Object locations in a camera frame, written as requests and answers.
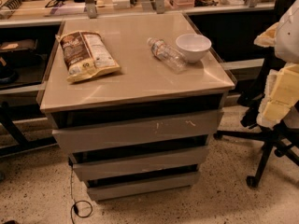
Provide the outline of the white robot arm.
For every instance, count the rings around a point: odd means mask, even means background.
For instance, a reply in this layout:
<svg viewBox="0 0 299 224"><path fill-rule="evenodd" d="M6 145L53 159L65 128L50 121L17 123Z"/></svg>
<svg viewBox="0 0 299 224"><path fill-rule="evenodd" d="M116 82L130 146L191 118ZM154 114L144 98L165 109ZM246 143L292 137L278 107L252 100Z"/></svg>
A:
<svg viewBox="0 0 299 224"><path fill-rule="evenodd" d="M273 128L299 101L299 0L291 5L279 22L258 35L254 44L273 47L276 57L286 63L278 72L270 71L259 107L257 123Z"/></svg>

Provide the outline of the yellow taped gripper finger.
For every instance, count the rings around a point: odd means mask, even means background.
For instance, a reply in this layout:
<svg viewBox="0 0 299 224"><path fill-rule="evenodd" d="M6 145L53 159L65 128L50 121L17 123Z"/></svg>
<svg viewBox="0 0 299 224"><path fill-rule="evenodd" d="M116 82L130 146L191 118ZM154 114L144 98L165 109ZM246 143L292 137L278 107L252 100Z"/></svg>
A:
<svg viewBox="0 0 299 224"><path fill-rule="evenodd" d="M276 44L275 38L276 38L277 28L278 28L278 23L276 22L270 27L268 27L260 35L258 35L254 39L254 44L263 48L274 47Z"/></svg>

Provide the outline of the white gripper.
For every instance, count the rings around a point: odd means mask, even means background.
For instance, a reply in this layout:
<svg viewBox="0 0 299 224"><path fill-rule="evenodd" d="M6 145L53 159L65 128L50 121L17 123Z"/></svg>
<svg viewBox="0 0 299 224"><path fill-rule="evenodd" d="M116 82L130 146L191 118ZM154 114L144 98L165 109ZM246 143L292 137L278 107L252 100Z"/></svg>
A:
<svg viewBox="0 0 299 224"><path fill-rule="evenodd" d="M299 64L286 63L279 71L271 70L266 79L264 98L258 108L257 123L272 129L285 121L289 128L299 128Z"/></svg>

